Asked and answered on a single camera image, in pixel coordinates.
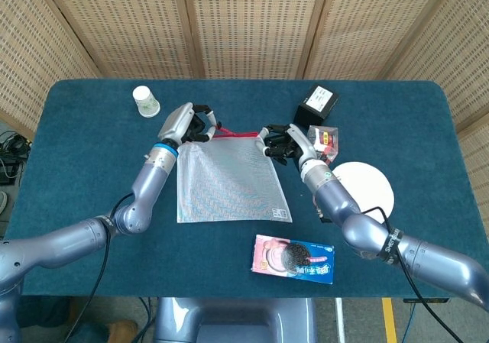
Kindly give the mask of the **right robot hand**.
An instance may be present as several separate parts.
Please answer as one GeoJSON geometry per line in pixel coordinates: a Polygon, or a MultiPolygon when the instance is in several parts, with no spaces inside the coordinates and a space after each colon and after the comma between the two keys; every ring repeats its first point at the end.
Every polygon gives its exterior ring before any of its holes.
{"type": "Polygon", "coordinates": [[[287,165],[292,159],[298,170],[308,160],[316,160],[316,150],[305,134],[294,124],[267,125],[255,139],[257,149],[265,156],[287,165]]]}

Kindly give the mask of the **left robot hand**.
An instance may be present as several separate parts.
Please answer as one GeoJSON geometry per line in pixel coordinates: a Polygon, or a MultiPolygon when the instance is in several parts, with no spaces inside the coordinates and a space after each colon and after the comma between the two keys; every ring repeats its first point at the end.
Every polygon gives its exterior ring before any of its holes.
{"type": "Polygon", "coordinates": [[[170,113],[158,138],[162,143],[175,144],[177,147],[186,142],[207,142],[212,140],[221,126],[209,106],[187,102],[170,113]],[[210,123],[206,133],[203,132],[206,123],[198,116],[199,113],[204,113],[210,123]]]}

